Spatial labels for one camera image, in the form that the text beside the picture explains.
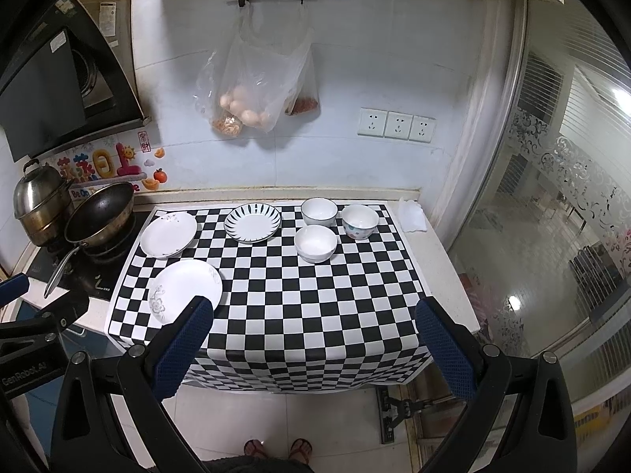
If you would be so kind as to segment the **white plate with grey flower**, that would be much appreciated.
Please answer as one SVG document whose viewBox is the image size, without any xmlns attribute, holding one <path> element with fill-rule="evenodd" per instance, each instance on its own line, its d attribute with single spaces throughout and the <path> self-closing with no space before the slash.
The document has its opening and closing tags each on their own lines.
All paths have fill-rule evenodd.
<svg viewBox="0 0 631 473">
<path fill-rule="evenodd" d="M 200 296 L 210 301 L 214 310 L 222 298 L 219 272 L 200 259 L 181 259 L 162 270 L 147 285 L 147 303 L 161 325 L 172 324 L 188 303 Z"/>
</svg>

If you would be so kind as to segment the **white plate with small flowers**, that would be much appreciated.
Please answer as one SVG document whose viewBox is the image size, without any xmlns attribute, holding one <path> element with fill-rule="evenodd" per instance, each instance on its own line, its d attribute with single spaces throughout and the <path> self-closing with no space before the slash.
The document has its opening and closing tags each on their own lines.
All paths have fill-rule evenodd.
<svg viewBox="0 0 631 473">
<path fill-rule="evenodd" d="M 197 233 L 197 220 L 186 211 L 169 212 L 152 221 L 140 236 L 147 257 L 166 259 L 182 252 Z"/>
</svg>

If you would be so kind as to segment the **white plate blue leaf stripes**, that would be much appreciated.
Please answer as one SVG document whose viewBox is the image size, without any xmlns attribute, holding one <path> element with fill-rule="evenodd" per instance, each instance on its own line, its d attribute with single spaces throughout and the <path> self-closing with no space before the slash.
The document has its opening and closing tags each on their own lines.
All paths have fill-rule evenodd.
<svg viewBox="0 0 631 473">
<path fill-rule="evenodd" d="M 256 244 L 275 235 L 281 226 L 281 213 L 269 204 L 244 204 L 229 212 L 224 226 L 226 234 L 240 244 Z"/>
</svg>

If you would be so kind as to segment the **white bowl red floral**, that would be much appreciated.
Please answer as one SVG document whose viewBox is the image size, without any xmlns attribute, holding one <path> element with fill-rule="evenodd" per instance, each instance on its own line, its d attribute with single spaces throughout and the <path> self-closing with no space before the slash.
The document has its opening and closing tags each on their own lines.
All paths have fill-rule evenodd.
<svg viewBox="0 0 631 473">
<path fill-rule="evenodd" d="M 307 225 L 296 233 L 294 243 L 302 259 L 311 264 L 318 264 L 334 255 L 338 246 L 338 237 L 328 227 Z"/>
</svg>

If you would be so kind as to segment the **white bowl blue floral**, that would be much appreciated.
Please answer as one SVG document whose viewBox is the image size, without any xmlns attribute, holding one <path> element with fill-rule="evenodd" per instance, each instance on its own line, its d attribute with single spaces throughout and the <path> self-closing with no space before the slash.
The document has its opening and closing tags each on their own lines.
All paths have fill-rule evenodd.
<svg viewBox="0 0 631 473">
<path fill-rule="evenodd" d="M 364 240 L 371 236 L 379 225 L 377 212 L 360 204 L 347 205 L 341 211 L 342 225 L 347 236 L 354 240 Z"/>
</svg>

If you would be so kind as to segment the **plain white bowl dark rim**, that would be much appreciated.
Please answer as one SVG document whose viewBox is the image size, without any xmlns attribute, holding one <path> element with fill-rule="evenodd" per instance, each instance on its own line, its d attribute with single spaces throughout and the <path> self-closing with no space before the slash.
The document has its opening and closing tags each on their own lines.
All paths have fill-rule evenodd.
<svg viewBox="0 0 631 473">
<path fill-rule="evenodd" d="M 324 197 L 313 197 L 302 203 L 301 213 L 306 225 L 333 226 L 336 224 L 338 206 Z"/>
</svg>

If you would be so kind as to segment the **black gas stove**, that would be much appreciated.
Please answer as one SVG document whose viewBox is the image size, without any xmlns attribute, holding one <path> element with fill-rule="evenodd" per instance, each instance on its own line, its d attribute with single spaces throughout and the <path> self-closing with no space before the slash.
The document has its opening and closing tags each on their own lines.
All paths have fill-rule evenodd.
<svg viewBox="0 0 631 473">
<path fill-rule="evenodd" d="M 74 254 L 65 265 L 58 288 L 82 289 L 92 298 L 109 301 L 127 255 L 149 216 L 148 211 L 135 211 L 111 244 L 96 248 L 92 253 L 81 250 Z M 67 247 L 56 253 L 39 250 L 27 269 L 27 276 L 47 284 L 67 250 Z"/>
</svg>

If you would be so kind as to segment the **black frying pan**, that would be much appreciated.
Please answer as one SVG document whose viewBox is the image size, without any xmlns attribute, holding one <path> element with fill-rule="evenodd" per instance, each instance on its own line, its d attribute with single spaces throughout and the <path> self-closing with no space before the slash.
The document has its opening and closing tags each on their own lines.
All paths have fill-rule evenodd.
<svg viewBox="0 0 631 473">
<path fill-rule="evenodd" d="M 95 191 L 77 207 L 64 231 L 64 239 L 72 249 L 63 256 L 51 275 L 44 298 L 59 285 L 65 265 L 74 254 L 107 244 L 120 232 L 132 215 L 134 193 L 130 182 L 117 182 Z"/>
</svg>

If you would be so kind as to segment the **foot in sandal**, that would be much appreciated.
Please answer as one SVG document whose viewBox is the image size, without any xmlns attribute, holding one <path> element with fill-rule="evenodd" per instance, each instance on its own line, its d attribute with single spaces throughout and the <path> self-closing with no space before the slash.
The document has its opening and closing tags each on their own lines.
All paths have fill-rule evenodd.
<svg viewBox="0 0 631 473">
<path fill-rule="evenodd" d="M 289 460 L 300 462 L 301 464 L 310 464 L 312 456 L 312 445 L 303 438 L 296 439 L 291 445 Z"/>
<path fill-rule="evenodd" d="M 244 455 L 257 459 L 269 459 L 263 443 L 257 439 L 248 440 L 244 444 Z"/>
</svg>

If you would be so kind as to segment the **black white checkered mat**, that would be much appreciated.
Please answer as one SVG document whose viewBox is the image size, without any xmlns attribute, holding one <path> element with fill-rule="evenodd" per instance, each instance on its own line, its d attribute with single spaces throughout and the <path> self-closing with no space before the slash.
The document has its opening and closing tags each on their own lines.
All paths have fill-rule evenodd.
<svg viewBox="0 0 631 473">
<path fill-rule="evenodd" d="M 198 223 L 185 259 L 221 276 L 213 327 L 186 375 L 217 390 L 323 392 L 403 384 L 430 363 L 414 313 L 420 270 L 392 212 L 361 241 L 341 237 L 332 258 L 311 265 L 297 253 L 297 205 L 279 208 L 278 232 L 239 244 L 225 230 L 229 208 L 195 207 Z"/>
</svg>

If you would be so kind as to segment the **glass sliding door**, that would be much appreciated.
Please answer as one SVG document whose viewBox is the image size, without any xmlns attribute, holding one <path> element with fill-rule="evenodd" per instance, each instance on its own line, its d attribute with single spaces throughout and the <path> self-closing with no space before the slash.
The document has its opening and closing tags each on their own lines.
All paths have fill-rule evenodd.
<svg viewBox="0 0 631 473">
<path fill-rule="evenodd" d="M 528 7 L 510 118 L 451 255 L 480 331 L 559 358 L 581 434 L 630 412 L 630 69 L 579 0 Z"/>
</svg>

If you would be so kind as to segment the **right foot in sandal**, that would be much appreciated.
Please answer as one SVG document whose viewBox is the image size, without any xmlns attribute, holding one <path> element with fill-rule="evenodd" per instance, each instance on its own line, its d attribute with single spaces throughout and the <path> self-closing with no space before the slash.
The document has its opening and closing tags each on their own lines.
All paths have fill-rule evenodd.
<svg viewBox="0 0 631 473">
<path fill-rule="evenodd" d="M 312 445 L 303 438 L 296 439 L 291 445 L 289 460 L 300 462 L 301 464 L 310 464 L 312 456 Z"/>
</svg>

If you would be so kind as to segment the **black range hood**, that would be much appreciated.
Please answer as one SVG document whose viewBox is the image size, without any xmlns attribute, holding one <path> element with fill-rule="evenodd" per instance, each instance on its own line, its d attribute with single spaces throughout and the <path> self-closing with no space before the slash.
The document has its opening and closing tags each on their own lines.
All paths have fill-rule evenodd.
<svg viewBox="0 0 631 473">
<path fill-rule="evenodd" d="M 140 127 L 132 0 L 58 0 L 1 77 L 14 160 Z"/>
</svg>

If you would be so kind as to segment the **plastic bag of eggs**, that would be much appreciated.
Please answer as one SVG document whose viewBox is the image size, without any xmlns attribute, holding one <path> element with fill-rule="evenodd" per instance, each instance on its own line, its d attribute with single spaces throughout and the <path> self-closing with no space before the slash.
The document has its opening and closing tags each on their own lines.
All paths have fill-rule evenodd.
<svg viewBox="0 0 631 473">
<path fill-rule="evenodd" d="M 228 42 L 200 69 L 192 95 L 196 110 L 225 136 L 245 127 L 272 131 L 299 98 L 313 35 L 305 3 L 246 0 Z"/>
</svg>

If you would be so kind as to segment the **plastic bag of red food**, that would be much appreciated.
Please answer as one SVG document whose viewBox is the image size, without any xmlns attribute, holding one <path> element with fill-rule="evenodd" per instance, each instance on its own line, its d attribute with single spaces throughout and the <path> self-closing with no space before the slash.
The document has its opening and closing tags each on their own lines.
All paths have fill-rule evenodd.
<svg viewBox="0 0 631 473">
<path fill-rule="evenodd" d="M 294 90 L 290 93 L 284 113 L 286 115 L 300 115 L 317 110 L 319 105 L 314 56 L 312 51 L 309 51 L 306 62 L 302 67 L 302 72 L 299 75 L 299 80 L 297 80 Z"/>
</svg>

